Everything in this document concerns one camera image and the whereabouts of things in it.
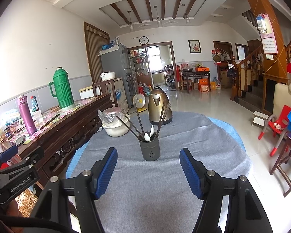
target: picture frame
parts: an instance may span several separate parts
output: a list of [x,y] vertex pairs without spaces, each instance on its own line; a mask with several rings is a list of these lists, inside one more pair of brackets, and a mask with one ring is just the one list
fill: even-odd
[[189,40],[189,47],[191,53],[202,53],[199,40]]

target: gold kettle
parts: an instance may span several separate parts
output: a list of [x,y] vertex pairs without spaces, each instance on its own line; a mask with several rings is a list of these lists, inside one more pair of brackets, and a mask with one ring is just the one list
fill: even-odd
[[[149,96],[149,120],[153,125],[158,125],[159,118],[161,116],[163,102],[166,100],[165,106],[169,103],[168,97],[163,89],[156,86],[153,88]],[[171,108],[167,110],[166,117],[164,119],[163,125],[168,124],[172,121],[172,111]]]

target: thermos handle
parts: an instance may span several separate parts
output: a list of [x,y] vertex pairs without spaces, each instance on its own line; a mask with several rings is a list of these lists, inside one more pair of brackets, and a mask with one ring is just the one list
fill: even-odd
[[50,92],[51,92],[51,94],[52,94],[53,97],[57,97],[57,95],[54,95],[54,93],[53,93],[52,85],[54,85],[54,82],[50,82],[50,83],[49,83],[49,86],[50,86]]

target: utensil holder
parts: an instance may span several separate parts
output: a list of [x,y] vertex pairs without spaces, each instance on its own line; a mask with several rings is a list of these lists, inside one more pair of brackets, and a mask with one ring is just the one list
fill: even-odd
[[159,149],[159,141],[158,136],[156,139],[151,140],[149,142],[143,142],[139,138],[140,148],[142,152],[142,156],[147,161],[157,160],[161,156],[161,152]]

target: wall clock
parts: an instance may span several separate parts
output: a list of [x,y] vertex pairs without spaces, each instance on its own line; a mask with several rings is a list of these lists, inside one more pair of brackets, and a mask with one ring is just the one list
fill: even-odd
[[139,43],[142,45],[146,45],[148,42],[149,42],[149,39],[145,36],[143,36],[139,39]]

